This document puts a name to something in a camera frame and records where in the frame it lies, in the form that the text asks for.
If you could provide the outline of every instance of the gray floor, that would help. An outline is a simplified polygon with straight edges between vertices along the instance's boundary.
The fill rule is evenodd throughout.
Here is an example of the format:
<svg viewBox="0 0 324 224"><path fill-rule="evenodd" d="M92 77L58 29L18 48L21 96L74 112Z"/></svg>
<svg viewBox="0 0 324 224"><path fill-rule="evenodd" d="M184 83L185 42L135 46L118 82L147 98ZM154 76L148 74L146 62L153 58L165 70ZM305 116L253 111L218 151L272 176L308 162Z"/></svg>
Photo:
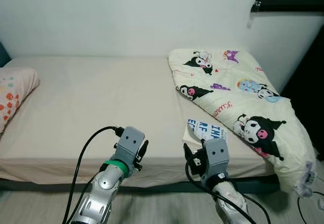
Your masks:
<svg viewBox="0 0 324 224"><path fill-rule="evenodd" d="M324 164L318 163L318 176L324 179ZM324 193L324 182L316 179L314 190ZM272 223L303 223L297 209L297 196L276 192L250 195L268 211ZM61 223L68 194L0 192L0 223ZM301 208L308 224L323 224L324 211L317 207L319 195L302 199ZM266 223L261 210L248 202L251 217ZM159 195L120 194L113 201L109 224L197 224L219 223L214 201L207 194L176 193Z"/></svg>

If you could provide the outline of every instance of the black cord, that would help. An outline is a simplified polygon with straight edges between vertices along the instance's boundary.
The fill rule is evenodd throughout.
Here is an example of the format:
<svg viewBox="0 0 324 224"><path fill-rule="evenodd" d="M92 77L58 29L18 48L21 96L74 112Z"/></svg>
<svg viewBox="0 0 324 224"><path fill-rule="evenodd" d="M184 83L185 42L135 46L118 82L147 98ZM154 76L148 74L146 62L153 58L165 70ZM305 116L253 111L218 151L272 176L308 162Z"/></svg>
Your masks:
<svg viewBox="0 0 324 224"><path fill-rule="evenodd" d="M218 198L224 202L226 202L227 204L231 205L232 207L234 207L241 215L243 215L250 223L252 224L257 224L245 211L243 211L241 208L239 208L237 205L235 205L233 202L231 202L230 200L226 199L225 197L217 194L217 193L214 193L212 191L210 191L209 189L203 187L202 185L200 185L199 183L196 183L192 177L190 176L189 174L189 161L191 161L193 158L195 158L195 155L191 156L187 162L186 162L186 166L185 166L185 171L186 171L186 175L187 175L187 178L189 179L189 181L195 185L198 189L212 195L213 197L215 198Z"/></svg>
<svg viewBox="0 0 324 224"><path fill-rule="evenodd" d="M253 202L254 204L256 204L257 206L259 206L260 209L264 212L265 217L267 218L267 222L268 222L268 224L271 224L271 221L270 221L270 217L269 217L268 212L266 211L266 209L265 209L265 208L264 208L264 207L263 207L263 206L262 206L258 201L252 199L250 196L247 196L247 195L245 195L245 194L242 194L242 193L241 193L241 195L242 195L244 198L246 198L246 199L250 200L251 202Z"/></svg>
<svg viewBox="0 0 324 224"><path fill-rule="evenodd" d="M71 214L71 216L70 216L70 218L67 220L67 222L66 223L70 223L71 221L72 221L72 218L73 218L73 216L74 216L74 214L76 213L76 210L77 210L77 208L79 207L79 204L81 203L81 200L82 200L82 197L83 197L83 195L85 194L85 192L86 192L86 190L87 190L87 188L88 188L88 186L90 185L90 183L93 181L93 179L97 176L97 174L98 174L98 172L87 182L87 184L86 184L86 186L83 188L83 190L82 190L82 192L81 192L81 195L80 195L80 197L79 197L79 200L77 201L77 204L75 205L75 208L74 208L74 210L72 211L72 214Z"/></svg>
<svg viewBox="0 0 324 224"><path fill-rule="evenodd" d="M320 192L313 191L313 193L315 193L315 194L319 194L319 195L323 195L323 196L324 196L324 194L323 194L323 193L320 193ZM304 223L307 224L307 222L305 221L304 216L303 216L303 214L302 214L302 211L301 211L301 209L300 209L299 201L300 201L300 197L298 197L298 199L297 199L297 206L298 206L299 214L300 214L300 216L302 217Z"/></svg>
<svg viewBox="0 0 324 224"><path fill-rule="evenodd" d="M96 137L99 133L101 133L102 131L105 131L107 129L113 129L113 130L117 130L117 127L114 127L114 126L108 126L108 127L104 127L102 129L99 129L96 133L94 133L89 139L88 141L86 142L85 146L83 146L83 149L79 155L79 159L77 161L77 164L76 164L76 168L75 168L75 172L74 172L74 176L73 176L73 181L72 181L72 184L71 184L71 188L70 188L70 194L69 194L69 199L67 201L67 204L66 204L66 209L65 209L65 214L64 214L64 219L63 219L63 222L62 224L66 224L66 220L69 216L69 212L70 212L70 207L71 207L71 202L72 202L72 198L73 198L73 192L74 192L74 187L75 187L75 182L76 182L76 178L77 178L77 174L79 172L79 168L80 168L80 164L81 164L81 160L82 160L82 157L83 157L83 154L85 153L86 151L86 148L87 146L89 145L89 143L93 140L94 137Z"/></svg>

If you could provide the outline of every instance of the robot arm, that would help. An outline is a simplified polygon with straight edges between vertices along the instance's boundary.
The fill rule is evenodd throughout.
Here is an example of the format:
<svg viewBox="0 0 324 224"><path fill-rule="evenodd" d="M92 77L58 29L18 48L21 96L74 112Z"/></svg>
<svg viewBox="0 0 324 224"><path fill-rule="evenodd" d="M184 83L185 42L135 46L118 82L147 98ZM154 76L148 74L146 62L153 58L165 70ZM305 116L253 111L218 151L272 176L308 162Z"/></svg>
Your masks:
<svg viewBox="0 0 324 224"><path fill-rule="evenodd" d="M127 127L114 146L115 154L103 164L106 169L92 181L92 189L83 197L70 224L106 224L111 212L111 203L124 178L133 175L134 169L141 170L148 141L140 148L144 134Z"/></svg>
<svg viewBox="0 0 324 224"><path fill-rule="evenodd" d="M232 183L227 181L226 172L229 162L226 140L214 138L202 141L202 149L193 154L187 144L184 144L185 158L193 175L201 176L200 184L212 192L218 192L222 197L233 202L248 214L247 203L243 196L236 191ZM234 207L223 200L215 199L216 210L225 224L250 223Z"/></svg>

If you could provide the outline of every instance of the beige bed sheet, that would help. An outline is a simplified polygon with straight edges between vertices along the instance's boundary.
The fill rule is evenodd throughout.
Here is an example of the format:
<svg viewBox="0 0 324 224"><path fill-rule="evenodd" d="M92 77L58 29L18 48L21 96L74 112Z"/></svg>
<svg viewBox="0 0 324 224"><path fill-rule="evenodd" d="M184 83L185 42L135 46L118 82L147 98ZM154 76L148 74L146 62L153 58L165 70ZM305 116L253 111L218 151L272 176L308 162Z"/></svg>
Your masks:
<svg viewBox="0 0 324 224"><path fill-rule="evenodd" d="M86 140L108 125L133 126L150 141L141 172L123 185L149 187L186 181L182 136L188 118L215 122L174 88L166 59L35 57L29 66L40 85L22 103L0 140L0 177L38 184L69 183ZM114 152L112 131L89 145L78 183L86 182ZM273 167L231 132L231 177L273 174Z"/></svg>

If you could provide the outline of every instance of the pink pillow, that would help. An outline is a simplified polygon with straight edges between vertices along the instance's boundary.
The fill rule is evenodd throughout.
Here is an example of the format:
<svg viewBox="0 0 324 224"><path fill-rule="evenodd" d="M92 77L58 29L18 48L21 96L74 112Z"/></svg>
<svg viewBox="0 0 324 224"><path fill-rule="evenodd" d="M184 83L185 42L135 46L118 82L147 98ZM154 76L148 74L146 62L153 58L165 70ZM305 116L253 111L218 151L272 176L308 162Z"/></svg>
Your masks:
<svg viewBox="0 0 324 224"><path fill-rule="evenodd" d="M0 68L0 133L26 96L39 85L32 68Z"/></svg>

